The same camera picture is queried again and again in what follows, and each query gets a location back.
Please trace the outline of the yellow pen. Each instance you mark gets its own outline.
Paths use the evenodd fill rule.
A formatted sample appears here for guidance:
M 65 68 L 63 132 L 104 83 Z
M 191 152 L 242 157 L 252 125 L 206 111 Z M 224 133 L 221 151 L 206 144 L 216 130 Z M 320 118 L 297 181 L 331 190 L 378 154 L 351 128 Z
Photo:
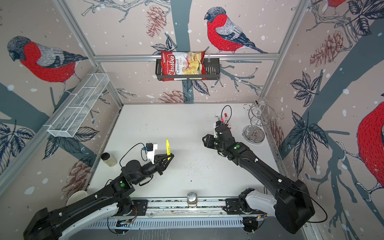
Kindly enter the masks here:
M 169 140 L 166 139 L 166 149 L 167 149 L 167 155 L 171 154 L 171 148 L 170 148 L 170 143 Z

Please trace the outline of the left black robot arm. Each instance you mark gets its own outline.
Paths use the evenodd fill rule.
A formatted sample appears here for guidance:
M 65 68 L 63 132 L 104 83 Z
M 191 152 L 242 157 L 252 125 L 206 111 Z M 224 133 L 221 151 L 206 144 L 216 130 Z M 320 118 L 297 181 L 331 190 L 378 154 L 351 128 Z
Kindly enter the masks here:
M 66 240 L 101 219 L 128 214 L 133 208 L 130 195 L 134 186 L 155 173 L 162 175 L 173 158 L 173 154 L 155 155 L 154 161 L 145 165 L 129 161 L 118 177 L 94 194 L 53 211 L 44 208 L 36 212 L 23 232 L 24 239 Z

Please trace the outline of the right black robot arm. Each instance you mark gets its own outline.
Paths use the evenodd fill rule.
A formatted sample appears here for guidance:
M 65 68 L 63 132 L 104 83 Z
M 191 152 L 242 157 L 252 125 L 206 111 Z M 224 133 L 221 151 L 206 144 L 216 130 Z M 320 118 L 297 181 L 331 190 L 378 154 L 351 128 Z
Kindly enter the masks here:
M 202 138 L 204 146 L 247 170 L 270 192 L 266 195 L 253 188 L 244 190 L 238 196 L 240 210 L 245 214 L 264 212 L 275 217 L 287 232 L 298 232 L 315 215 L 306 184 L 292 181 L 272 169 L 247 145 L 237 142 L 228 126 L 218 126 L 215 132 L 215 135 L 207 134 Z

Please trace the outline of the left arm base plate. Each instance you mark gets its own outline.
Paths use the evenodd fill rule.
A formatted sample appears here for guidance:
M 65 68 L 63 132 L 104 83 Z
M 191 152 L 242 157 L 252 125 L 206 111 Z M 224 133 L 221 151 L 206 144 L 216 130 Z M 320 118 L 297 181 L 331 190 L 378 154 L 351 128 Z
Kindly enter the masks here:
M 125 202 L 119 203 L 118 212 L 114 215 L 114 217 L 122 217 L 122 216 L 144 216 L 148 207 L 148 200 L 145 199 L 129 199 Z

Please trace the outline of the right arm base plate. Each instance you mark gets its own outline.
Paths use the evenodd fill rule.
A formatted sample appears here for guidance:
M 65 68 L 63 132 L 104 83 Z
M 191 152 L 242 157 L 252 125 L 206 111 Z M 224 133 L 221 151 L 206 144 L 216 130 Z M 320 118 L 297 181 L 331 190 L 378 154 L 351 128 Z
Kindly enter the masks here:
M 259 210 L 243 210 L 238 198 L 225 199 L 225 206 L 223 207 L 223 210 L 228 215 L 266 215 L 266 213 Z

